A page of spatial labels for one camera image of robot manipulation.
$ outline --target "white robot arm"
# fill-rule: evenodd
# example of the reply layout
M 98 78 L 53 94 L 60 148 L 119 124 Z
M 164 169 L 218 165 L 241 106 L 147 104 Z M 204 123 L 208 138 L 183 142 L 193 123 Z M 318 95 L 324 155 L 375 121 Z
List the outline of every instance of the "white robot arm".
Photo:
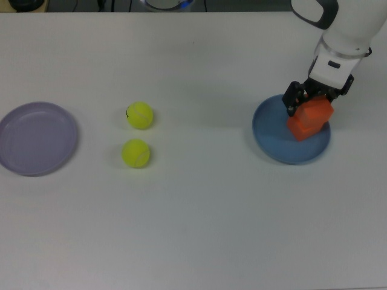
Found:
M 352 70 L 372 53 L 371 40 L 387 20 L 387 0 L 316 0 L 324 10 L 317 22 L 296 10 L 298 1 L 291 1 L 293 12 L 325 31 L 317 44 L 308 79 L 303 84 L 292 82 L 282 98 L 289 116 L 315 96 L 326 95 L 333 101 L 345 95 L 354 80 Z

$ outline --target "orange object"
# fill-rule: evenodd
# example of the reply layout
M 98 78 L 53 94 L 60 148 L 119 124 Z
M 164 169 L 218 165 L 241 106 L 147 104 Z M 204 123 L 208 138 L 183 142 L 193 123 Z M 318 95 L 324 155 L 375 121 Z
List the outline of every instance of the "orange object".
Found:
M 295 115 L 304 128 L 321 127 L 333 114 L 331 103 L 325 98 L 314 98 L 302 104 Z
M 307 128 L 302 125 L 296 116 L 293 116 L 289 117 L 286 125 L 291 130 L 294 137 L 296 137 L 298 141 L 302 141 L 320 132 L 323 124 L 321 126 Z
M 324 97 L 316 97 L 298 107 L 286 125 L 298 141 L 320 132 L 322 126 L 333 114 L 331 103 Z

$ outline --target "plate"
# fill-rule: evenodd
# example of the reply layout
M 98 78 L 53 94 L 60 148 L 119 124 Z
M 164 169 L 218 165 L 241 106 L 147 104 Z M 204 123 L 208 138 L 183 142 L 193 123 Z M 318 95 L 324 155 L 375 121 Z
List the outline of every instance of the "plate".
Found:
M 74 152 L 77 126 L 58 105 L 34 102 L 9 112 L 0 122 L 0 164 L 20 175 L 45 175 Z
M 304 141 L 297 141 L 286 126 L 288 114 L 283 95 L 263 101 L 253 117 L 253 133 L 257 143 L 270 157 L 286 164 L 305 164 L 314 161 L 327 148 L 331 128 L 326 122 L 321 131 Z

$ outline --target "lavender plate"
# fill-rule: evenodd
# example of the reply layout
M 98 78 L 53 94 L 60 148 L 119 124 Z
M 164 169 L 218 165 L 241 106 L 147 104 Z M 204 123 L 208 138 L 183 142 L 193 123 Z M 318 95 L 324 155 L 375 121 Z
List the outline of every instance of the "lavender plate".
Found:
M 0 122 L 0 164 L 20 175 L 58 169 L 77 144 L 77 126 L 58 105 L 35 102 L 9 112 Z

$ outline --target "tennis ball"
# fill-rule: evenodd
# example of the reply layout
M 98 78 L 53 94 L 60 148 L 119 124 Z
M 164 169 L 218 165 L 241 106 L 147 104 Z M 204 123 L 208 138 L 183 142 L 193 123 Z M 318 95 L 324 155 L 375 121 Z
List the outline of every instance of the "tennis ball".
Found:
M 126 118 L 134 128 L 146 129 L 152 124 L 153 111 L 147 103 L 137 101 L 127 108 Z
M 145 166 L 150 155 L 148 145 L 140 139 L 129 140 L 122 146 L 122 159 L 126 165 L 134 168 Z

